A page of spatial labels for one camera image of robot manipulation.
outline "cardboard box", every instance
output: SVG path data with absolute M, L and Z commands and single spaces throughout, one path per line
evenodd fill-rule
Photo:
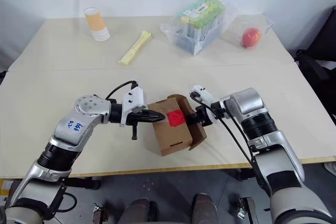
M 206 134 L 201 124 L 187 125 L 185 122 L 178 126 L 171 126 L 167 115 L 181 110 L 186 117 L 194 113 L 186 97 L 180 94 L 170 95 L 166 100 L 148 105 L 150 110 L 160 112 L 166 119 L 153 123 L 156 138 L 161 149 L 161 155 L 165 156 L 182 149 L 192 150 L 206 139 Z

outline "red apple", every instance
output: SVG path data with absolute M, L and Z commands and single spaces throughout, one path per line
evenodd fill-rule
M 253 47 L 260 41 L 261 31 L 257 28 L 247 28 L 241 37 L 243 47 Z

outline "table edge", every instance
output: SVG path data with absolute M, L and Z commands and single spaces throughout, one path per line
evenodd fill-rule
M 302 164 L 315 164 L 324 162 L 336 162 L 336 156 L 330 157 L 312 157 L 300 159 Z M 79 173 L 70 174 L 69 177 L 102 177 L 111 175 L 131 175 L 142 173 L 158 173 L 158 172 L 178 172 L 187 170 L 217 170 L 217 169 L 238 169 L 238 168 L 251 168 L 248 163 L 237 164 L 224 164 L 224 165 L 198 165 L 198 166 L 182 166 L 182 167 L 169 167 L 169 168 L 155 168 L 155 169 L 142 169 L 142 170 L 125 170 L 119 172 L 104 172 L 104 173 Z M 22 179 L 22 177 L 0 177 L 0 179 Z

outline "white table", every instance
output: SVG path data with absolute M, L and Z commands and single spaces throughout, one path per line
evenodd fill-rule
M 0 111 L 5 115 L 0 117 L 0 177 L 26 174 L 79 96 L 95 93 L 104 97 L 132 79 L 146 91 L 148 103 L 173 93 L 187 96 L 194 84 L 207 87 L 218 98 L 254 87 L 303 163 L 336 160 L 336 127 L 272 31 L 255 50 L 217 40 L 192 57 L 167 43 L 157 28 L 162 20 L 108 18 L 108 28 L 115 35 L 103 43 L 90 38 L 81 28 L 82 20 L 78 33 L 73 26 L 69 28 L 78 20 L 46 21 L 0 86 Z M 142 30 L 152 32 L 153 39 L 131 65 L 116 64 Z M 125 92 L 116 93 L 115 98 L 120 101 Z M 239 137 L 230 121 L 228 124 Z M 130 127 L 99 125 L 76 160 L 72 175 L 248 166 L 220 124 L 205 131 L 208 137 L 196 149 L 162 157 L 152 125 L 139 124 L 137 141 L 131 140 Z

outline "black chair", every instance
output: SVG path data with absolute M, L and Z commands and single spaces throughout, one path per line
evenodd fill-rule
M 297 50 L 295 61 L 336 125 L 336 68 L 329 70 L 316 60 L 336 65 L 336 6 L 307 50 Z

